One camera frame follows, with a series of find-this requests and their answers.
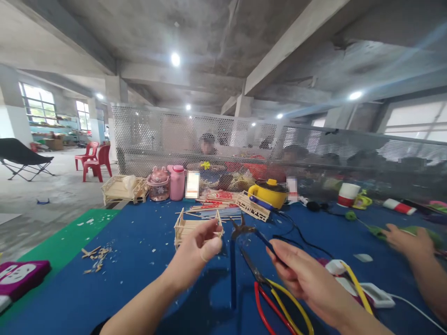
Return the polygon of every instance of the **blue table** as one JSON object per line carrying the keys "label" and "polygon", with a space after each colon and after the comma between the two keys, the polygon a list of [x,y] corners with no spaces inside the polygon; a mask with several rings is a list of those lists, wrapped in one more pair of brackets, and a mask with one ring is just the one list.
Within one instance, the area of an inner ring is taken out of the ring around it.
{"label": "blue table", "polygon": [[[92,261],[82,259],[80,252],[1,333],[33,334],[38,330],[40,334],[89,334],[98,323],[117,312],[167,267],[175,253],[173,226],[178,217],[175,212],[190,204],[149,201],[127,205],[86,247],[92,250],[113,243],[112,259],[105,261],[102,271],[83,275],[84,270],[91,268]],[[346,261],[360,282],[372,282],[387,292],[400,295],[435,318],[423,302],[406,260],[386,243],[369,234],[363,225],[326,213],[313,213],[300,204],[284,210],[300,226],[308,242]],[[420,225],[440,232],[440,227],[422,220],[418,215],[406,216],[384,208],[373,206],[367,211],[357,211],[357,215],[367,224]],[[249,216],[246,218],[248,225],[255,225],[267,238],[273,234],[284,234],[291,228],[286,219],[276,214],[268,223]],[[170,307],[158,333],[268,333],[256,309],[254,278],[240,253],[236,255],[237,309],[232,311],[230,308],[228,253],[231,223],[224,223],[224,229],[222,253],[208,263],[197,283]],[[296,231],[287,237],[304,244]],[[264,245],[255,236],[241,237],[239,243],[245,245],[253,262],[266,277],[279,281]],[[327,257],[308,246],[305,250],[314,257]],[[374,261],[362,263],[353,256],[361,253],[371,255]],[[337,333],[306,305],[304,307],[312,320],[315,334]],[[278,334],[288,333],[266,304],[264,311]],[[295,309],[290,307],[289,311],[294,312]],[[394,309],[379,310],[378,316],[396,334],[441,334],[404,302],[397,301]],[[292,317],[306,333],[300,314],[292,313]]]}

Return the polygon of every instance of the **concrete floor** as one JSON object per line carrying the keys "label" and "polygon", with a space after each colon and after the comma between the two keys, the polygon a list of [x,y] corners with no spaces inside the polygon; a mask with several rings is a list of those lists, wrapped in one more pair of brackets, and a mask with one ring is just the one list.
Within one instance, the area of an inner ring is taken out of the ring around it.
{"label": "concrete floor", "polygon": [[[85,183],[82,171],[76,171],[74,157],[84,153],[85,149],[78,148],[41,153],[54,157],[48,170],[56,176],[41,173],[32,182],[19,176],[7,180],[12,174],[0,165],[0,213],[22,214],[0,225],[1,262],[21,257],[87,210],[104,207],[102,183],[91,169]],[[112,164],[112,174],[118,174],[116,164]],[[24,176],[30,179],[32,175],[25,172]],[[104,181],[109,179],[105,167],[102,176]],[[36,204],[36,199],[47,198],[49,204]]]}

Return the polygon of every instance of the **cardboard box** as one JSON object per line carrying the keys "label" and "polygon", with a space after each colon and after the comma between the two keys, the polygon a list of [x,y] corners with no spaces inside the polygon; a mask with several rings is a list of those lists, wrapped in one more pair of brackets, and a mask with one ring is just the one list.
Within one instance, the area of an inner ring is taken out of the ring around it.
{"label": "cardboard box", "polygon": [[49,140],[45,139],[45,145],[48,146],[51,150],[63,150],[64,142],[63,140]]}

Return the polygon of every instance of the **small yellow toy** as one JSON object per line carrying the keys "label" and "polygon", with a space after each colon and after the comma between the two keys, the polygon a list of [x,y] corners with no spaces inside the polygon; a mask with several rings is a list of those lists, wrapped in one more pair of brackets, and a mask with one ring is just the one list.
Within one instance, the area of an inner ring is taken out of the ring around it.
{"label": "small yellow toy", "polygon": [[364,210],[369,205],[371,205],[373,203],[373,201],[370,198],[365,197],[365,195],[366,195],[366,190],[363,189],[355,198],[352,208]]}
{"label": "small yellow toy", "polygon": [[208,170],[210,168],[210,162],[203,162],[200,166],[203,166],[205,170]]}

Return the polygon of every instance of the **metal mesh fence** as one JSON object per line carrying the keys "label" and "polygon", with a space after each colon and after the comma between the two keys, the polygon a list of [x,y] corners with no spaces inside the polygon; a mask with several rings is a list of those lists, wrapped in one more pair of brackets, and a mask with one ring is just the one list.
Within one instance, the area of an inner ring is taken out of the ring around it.
{"label": "metal mesh fence", "polygon": [[444,143],[124,104],[112,111],[121,174],[179,164],[201,170],[201,188],[240,192],[294,176],[314,199],[333,199],[342,182],[354,182],[376,199],[447,200]]}

